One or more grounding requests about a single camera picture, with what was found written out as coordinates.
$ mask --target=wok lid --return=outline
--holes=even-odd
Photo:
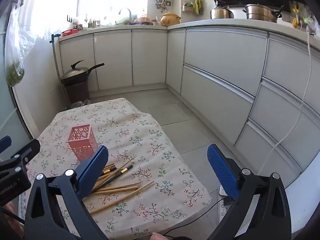
[[[61,79],[66,79],[66,78],[73,77],[73,76],[81,74],[81,73],[86,73],[89,70],[88,68],[86,68],[86,67],[76,67],[76,65],[78,63],[80,63],[81,61],[84,61],[84,59],[83,60],[79,60],[78,62],[72,64],[71,65],[72,69],[70,69],[69,71],[64,73],[62,75]]]

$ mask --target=tile floor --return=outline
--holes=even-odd
[[[126,98],[140,111],[151,114],[169,137],[185,163],[198,180],[206,187],[212,197],[211,205],[191,218],[183,221],[185,225],[206,212],[218,200],[220,183],[207,160],[207,147],[216,143],[226,157],[235,156],[219,138],[168,89],[155,89],[92,98],[97,103],[116,98]],[[196,240],[206,240],[219,223],[216,205],[194,223],[175,229],[170,236],[188,236]]]

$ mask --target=tablecloth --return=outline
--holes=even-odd
[[[158,122],[125,98],[58,113],[38,138],[41,151],[28,163],[31,183],[39,173],[57,176],[77,167],[78,160],[66,141],[71,127],[89,123],[97,143],[108,148],[109,163],[120,167],[134,157],[133,168],[110,186],[155,181],[138,195],[93,214],[109,239],[131,240],[159,232],[210,203],[209,193],[183,162]],[[29,194],[30,190],[23,194],[24,212]],[[83,203],[92,210],[126,194],[91,195]],[[77,234],[61,196],[58,201],[68,228]]]

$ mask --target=white countertop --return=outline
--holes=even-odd
[[[281,25],[273,22],[259,21],[259,20],[248,20],[248,19],[214,19],[214,20],[203,20],[196,22],[188,22],[177,24],[168,27],[168,30],[175,30],[180,28],[192,28],[192,27],[208,27],[208,26],[236,26],[244,28],[252,28],[265,30],[273,33],[278,33],[296,40],[302,41],[307,44],[308,36],[307,33],[290,28],[285,25]],[[320,39],[317,37],[310,37],[310,45],[320,50]]]
[[[119,31],[119,30],[136,30],[136,29],[147,29],[147,30],[167,30],[167,27],[165,26],[153,26],[153,25],[121,25],[121,26],[106,26],[106,27],[98,27],[94,29],[88,29],[85,31],[81,31],[75,34],[71,34],[65,37],[60,36],[59,41],[68,40],[71,38],[88,35],[92,33],[100,33],[100,32],[108,32],[108,31]]]

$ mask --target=brown trash can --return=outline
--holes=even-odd
[[[71,104],[79,101],[84,102],[86,99],[90,100],[88,79],[78,84],[64,87],[67,90],[67,94]]]

